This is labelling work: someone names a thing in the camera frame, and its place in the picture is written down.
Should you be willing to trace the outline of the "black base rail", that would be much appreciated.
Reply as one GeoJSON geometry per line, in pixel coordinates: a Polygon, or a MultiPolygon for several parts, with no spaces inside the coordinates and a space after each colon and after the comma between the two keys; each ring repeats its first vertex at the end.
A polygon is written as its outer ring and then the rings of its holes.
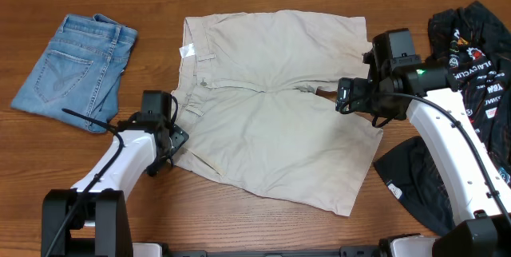
{"type": "Polygon", "coordinates": [[[339,249],[284,251],[171,251],[163,246],[163,257],[374,257],[391,256],[390,243],[395,239],[418,237],[416,234],[396,235],[380,239],[378,245],[341,246],[339,249]]]}

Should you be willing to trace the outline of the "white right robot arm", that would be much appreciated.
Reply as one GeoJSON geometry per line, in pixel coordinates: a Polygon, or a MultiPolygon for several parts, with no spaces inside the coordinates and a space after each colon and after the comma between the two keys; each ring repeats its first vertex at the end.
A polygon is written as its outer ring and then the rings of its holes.
{"type": "Polygon", "coordinates": [[[437,62],[422,61],[410,31],[373,38],[363,56],[368,77],[339,80],[336,109],[374,119],[409,120],[446,186],[456,227],[440,238],[399,235],[377,246],[344,247],[370,256],[508,256],[510,189],[465,114],[458,81],[437,62]]]}

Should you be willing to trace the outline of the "folded blue denim jeans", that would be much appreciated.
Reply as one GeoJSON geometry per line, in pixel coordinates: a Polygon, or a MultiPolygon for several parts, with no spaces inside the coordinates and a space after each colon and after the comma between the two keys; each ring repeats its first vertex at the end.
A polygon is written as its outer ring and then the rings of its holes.
{"type": "Polygon", "coordinates": [[[105,132],[64,110],[104,123],[117,115],[121,77],[137,35],[102,14],[66,15],[10,107],[87,132],[105,132]]]}

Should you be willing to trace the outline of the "black printed cycling jersey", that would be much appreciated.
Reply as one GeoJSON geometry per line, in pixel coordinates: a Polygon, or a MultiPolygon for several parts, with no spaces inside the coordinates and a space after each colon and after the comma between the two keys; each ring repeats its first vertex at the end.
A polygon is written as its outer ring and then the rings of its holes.
{"type": "MultiPolygon", "coordinates": [[[[460,83],[466,114],[503,181],[510,182],[510,32],[480,2],[435,14],[428,25],[431,59],[460,83]]],[[[451,205],[420,136],[379,158],[374,167],[402,206],[422,225],[446,235],[451,205]]]]}

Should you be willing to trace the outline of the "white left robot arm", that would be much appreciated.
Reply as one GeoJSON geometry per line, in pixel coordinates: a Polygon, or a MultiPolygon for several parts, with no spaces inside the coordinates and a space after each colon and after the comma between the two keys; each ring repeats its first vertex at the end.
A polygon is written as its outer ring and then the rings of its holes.
{"type": "Polygon", "coordinates": [[[50,256],[168,256],[165,243],[137,243],[126,200],[143,174],[155,176],[188,140],[176,124],[178,101],[147,90],[140,111],[117,125],[101,123],[113,142],[70,189],[49,191],[42,203],[41,254],[50,256]]]}

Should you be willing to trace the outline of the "beige cotton shorts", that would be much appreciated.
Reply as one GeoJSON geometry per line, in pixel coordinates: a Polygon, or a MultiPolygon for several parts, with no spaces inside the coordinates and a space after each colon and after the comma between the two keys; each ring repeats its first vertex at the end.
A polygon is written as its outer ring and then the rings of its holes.
{"type": "Polygon", "coordinates": [[[363,17],[280,10],[184,20],[179,167],[258,196],[348,216],[383,132],[325,93],[364,77],[363,17]]]}

